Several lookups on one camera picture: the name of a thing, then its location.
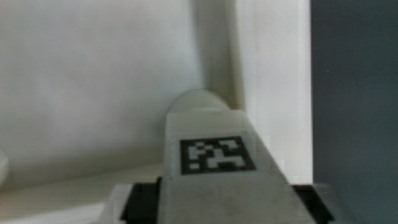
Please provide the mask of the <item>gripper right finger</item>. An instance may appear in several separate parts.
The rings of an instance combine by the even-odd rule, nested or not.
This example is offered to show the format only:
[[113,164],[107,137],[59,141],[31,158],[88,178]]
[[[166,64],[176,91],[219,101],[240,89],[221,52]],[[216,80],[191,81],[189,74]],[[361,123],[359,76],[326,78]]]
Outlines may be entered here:
[[294,190],[310,211],[317,224],[331,224],[335,216],[312,185],[294,185]]

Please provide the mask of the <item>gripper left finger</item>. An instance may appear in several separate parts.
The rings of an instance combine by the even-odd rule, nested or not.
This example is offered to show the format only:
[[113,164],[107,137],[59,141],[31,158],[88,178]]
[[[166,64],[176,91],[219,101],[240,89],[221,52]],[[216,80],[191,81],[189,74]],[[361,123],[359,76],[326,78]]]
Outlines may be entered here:
[[157,178],[153,183],[137,183],[134,185],[121,213],[125,224],[157,224],[160,183],[162,178]]

